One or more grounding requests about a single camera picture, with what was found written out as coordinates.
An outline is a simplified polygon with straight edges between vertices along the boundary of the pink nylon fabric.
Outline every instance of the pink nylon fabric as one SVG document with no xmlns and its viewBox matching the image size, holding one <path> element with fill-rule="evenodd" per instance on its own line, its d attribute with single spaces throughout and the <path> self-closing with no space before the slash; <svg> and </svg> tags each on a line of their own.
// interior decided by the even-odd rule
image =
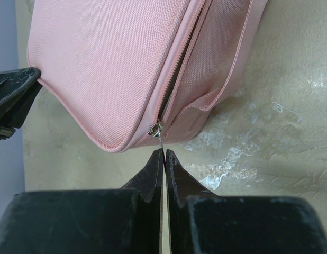
<svg viewBox="0 0 327 254">
<path fill-rule="evenodd" d="M 165 143 L 189 140 L 237 88 L 266 2 L 36 0 L 29 64 L 104 150 L 157 144 L 147 131 L 197 20 L 163 116 Z"/>
</svg>

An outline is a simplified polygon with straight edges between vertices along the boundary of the pink bag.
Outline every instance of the pink bag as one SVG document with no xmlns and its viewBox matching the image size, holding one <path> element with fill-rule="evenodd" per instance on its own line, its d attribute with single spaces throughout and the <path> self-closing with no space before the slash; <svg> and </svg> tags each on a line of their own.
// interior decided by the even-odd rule
<svg viewBox="0 0 327 254">
<path fill-rule="evenodd" d="M 35 0 L 29 65 L 109 152 L 198 134 L 236 90 L 267 0 Z"/>
</svg>

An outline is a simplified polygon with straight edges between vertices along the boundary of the pink pouch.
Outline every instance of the pink pouch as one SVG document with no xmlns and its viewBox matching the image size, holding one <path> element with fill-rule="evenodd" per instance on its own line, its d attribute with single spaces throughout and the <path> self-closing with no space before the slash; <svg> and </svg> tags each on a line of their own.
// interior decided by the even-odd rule
<svg viewBox="0 0 327 254">
<path fill-rule="evenodd" d="M 236 90 L 267 0 L 35 0 L 29 65 L 109 152 L 198 134 Z"/>
</svg>

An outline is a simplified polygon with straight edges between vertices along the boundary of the gray wall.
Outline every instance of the gray wall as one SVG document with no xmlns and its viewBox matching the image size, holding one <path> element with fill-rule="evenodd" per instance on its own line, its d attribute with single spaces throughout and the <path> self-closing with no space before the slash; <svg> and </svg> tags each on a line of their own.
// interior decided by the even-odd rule
<svg viewBox="0 0 327 254">
<path fill-rule="evenodd" d="M 0 0 L 0 71 L 17 69 L 14 0 Z M 0 217 L 13 195 L 25 190 L 22 132 L 0 141 Z"/>
</svg>

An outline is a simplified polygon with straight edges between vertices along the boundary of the black clamp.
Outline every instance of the black clamp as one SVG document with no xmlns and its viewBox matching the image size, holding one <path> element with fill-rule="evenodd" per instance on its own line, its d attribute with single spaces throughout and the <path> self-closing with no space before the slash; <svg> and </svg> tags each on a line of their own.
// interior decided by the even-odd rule
<svg viewBox="0 0 327 254">
<path fill-rule="evenodd" d="M 165 169 L 163 157 L 154 151 L 121 189 L 15 196 L 1 218 L 0 254 L 163 253 L 164 179 L 172 254 L 327 253 L 327 236 L 305 200 L 217 196 L 173 151 Z"/>
<path fill-rule="evenodd" d="M 41 89 L 36 68 L 0 72 L 0 140 L 10 138 L 24 123 Z"/>
</svg>

